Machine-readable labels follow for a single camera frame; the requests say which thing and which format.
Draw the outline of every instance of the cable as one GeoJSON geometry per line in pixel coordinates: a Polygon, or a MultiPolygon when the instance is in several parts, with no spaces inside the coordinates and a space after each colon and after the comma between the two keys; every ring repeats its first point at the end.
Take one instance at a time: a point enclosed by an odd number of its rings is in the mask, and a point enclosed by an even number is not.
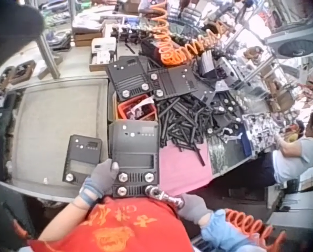
{"type": "Polygon", "coordinates": [[[273,244],[266,246],[266,241],[270,234],[273,232],[273,226],[266,226],[258,219],[255,221],[252,215],[246,216],[245,213],[238,212],[232,209],[226,209],[226,220],[233,224],[244,235],[249,236],[259,246],[266,249],[269,252],[278,252],[281,243],[286,239],[286,234],[282,231],[273,244]]]}
{"type": "Polygon", "coordinates": [[[200,54],[207,48],[211,48],[217,45],[220,37],[228,31],[228,27],[221,21],[215,23],[218,35],[214,34],[211,30],[206,30],[206,36],[199,35],[197,39],[192,39],[191,43],[187,43],[179,48],[174,48],[173,41],[170,37],[169,23],[167,22],[167,11],[162,7],[166,5],[166,1],[163,3],[155,4],[151,6],[154,11],[161,12],[162,15],[154,17],[151,20],[158,22],[158,25],[153,27],[152,30],[155,32],[155,39],[159,40],[157,47],[161,61],[166,66],[177,66],[183,64],[200,54]]]}

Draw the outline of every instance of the coiled hose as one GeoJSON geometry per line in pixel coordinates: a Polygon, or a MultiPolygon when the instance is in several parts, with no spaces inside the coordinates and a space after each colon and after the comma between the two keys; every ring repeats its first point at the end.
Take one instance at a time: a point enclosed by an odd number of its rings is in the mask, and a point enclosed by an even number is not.
{"type": "Polygon", "coordinates": [[[226,220],[239,229],[244,235],[249,236],[263,249],[268,252],[278,252],[281,243],[285,240],[285,232],[281,232],[278,238],[271,245],[266,245],[265,239],[267,239],[273,232],[273,226],[266,226],[258,219],[255,221],[252,215],[246,216],[245,213],[238,212],[232,209],[226,209],[226,220]]]}
{"type": "Polygon", "coordinates": [[[163,3],[151,6],[151,9],[161,12],[162,15],[154,17],[151,20],[158,22],[158,25],[153,27],[154,37],[158,40],[157,47],[161,56],[161,61],[166,66],[177,66],[188,62],[193,56],[200,54],[207,48],[216,46],[220,37],[228,31],[228,26],[223,22],[216,22],[215,26],[218,35],[211,30],[206,30],[206,36],[199,35],[197,39],[192,39],[191,43],[187,43],[179,48],[174,48],[172,39],[169,33],[169,23],[167,22],[167,11],[163,9],[166,1],[163,3]]]}

